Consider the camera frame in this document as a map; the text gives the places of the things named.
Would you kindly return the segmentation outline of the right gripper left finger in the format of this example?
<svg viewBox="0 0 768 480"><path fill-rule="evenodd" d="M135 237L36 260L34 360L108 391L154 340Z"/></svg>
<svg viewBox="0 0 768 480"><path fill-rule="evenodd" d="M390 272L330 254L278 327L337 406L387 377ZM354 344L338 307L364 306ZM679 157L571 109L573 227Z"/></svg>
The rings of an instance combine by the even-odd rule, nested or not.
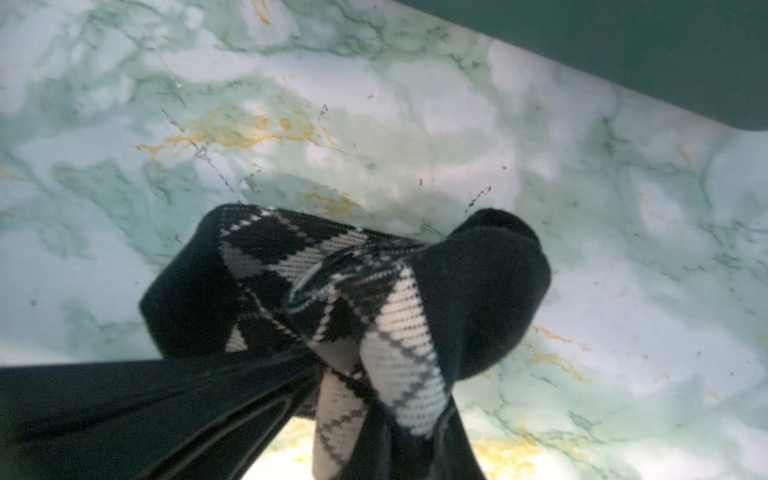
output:
<svg viewBox="0 0 768 480"><path fill-rule="evenodd" d="M394 416L376 402L369 409L347 463L342 480L407 479L406 432Z"/></svg>

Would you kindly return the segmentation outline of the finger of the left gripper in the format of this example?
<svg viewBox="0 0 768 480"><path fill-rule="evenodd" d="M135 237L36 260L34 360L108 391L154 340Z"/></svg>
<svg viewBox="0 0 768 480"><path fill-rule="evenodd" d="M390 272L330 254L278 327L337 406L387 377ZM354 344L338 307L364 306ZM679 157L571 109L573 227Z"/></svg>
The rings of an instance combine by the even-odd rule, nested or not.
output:
<svg viewBox="0 0 768 480"><path fill-rule="evenodd" d="M317 384L309 353L5 367L5 479L240 479Z"/></svg>

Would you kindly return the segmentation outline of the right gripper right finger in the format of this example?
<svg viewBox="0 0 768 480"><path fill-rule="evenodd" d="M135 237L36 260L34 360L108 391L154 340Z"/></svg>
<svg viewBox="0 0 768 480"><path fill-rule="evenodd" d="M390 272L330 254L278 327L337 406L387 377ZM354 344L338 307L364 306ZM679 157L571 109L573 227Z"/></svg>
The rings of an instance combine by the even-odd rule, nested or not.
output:
<svg viewBox="0 0 768 480"><path fill-rule="evenodd" d="M485 480L453 399L441 415L433 435L429 479Z"/></svg>

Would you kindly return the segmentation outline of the black grey argyle sock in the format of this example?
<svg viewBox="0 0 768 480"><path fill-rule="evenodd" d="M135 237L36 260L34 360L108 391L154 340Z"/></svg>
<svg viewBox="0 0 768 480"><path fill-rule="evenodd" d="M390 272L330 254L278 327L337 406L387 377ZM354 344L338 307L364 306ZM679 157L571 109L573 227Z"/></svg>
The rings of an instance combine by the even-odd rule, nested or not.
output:
<svg viewBox="0 0 768 480"><path fill-rule="evenodd" d="M406 432L407 479L429 479L456 382L521 341L552 280L534 231L483 209L435 243L273 207L208 213L144 294L166 357L312 353L312 473L339 479L378 402Z"/></svg>

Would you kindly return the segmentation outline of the green compartment tray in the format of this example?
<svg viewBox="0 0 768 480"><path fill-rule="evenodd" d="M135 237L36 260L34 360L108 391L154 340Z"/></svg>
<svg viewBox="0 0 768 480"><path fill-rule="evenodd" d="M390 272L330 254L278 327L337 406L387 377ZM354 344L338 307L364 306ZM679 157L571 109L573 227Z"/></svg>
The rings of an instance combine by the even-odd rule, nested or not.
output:
<svg viewBox="0 0 768 480"><path fill-rule="evenodd" d="M728 126L767 128L764 1L409 5Z"/></svg>

